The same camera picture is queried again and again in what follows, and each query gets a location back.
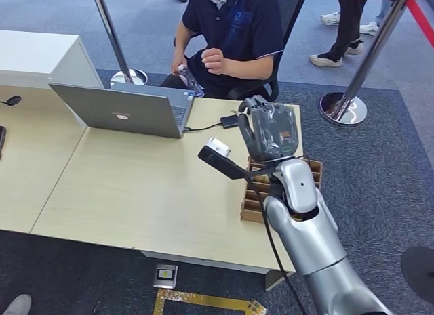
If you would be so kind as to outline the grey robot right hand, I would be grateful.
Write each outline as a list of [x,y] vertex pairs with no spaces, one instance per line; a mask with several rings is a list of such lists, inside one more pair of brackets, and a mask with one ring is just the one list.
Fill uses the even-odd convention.
[[299,147],[296,111],[286,104],[246,98],[238,107],[238,126],[254,161],[287,159]]

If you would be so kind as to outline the person's left hand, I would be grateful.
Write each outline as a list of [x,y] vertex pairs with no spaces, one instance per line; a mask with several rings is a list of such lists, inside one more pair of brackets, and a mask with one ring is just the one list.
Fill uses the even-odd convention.
[[225,58],[220,49],[211,48],[202,52],[202,63],[209,73],[222,75],[225,71]]

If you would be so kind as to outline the person's right hand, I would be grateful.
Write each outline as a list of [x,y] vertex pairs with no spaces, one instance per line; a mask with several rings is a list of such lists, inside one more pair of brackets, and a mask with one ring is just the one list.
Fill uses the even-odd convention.
[[181,54],[175,54],[172,62],[171,72],[172,75],[177,75],[179,73],[180,66],[183,68],[183,66],[187,65],[188,62],[184,53],[181,52]]

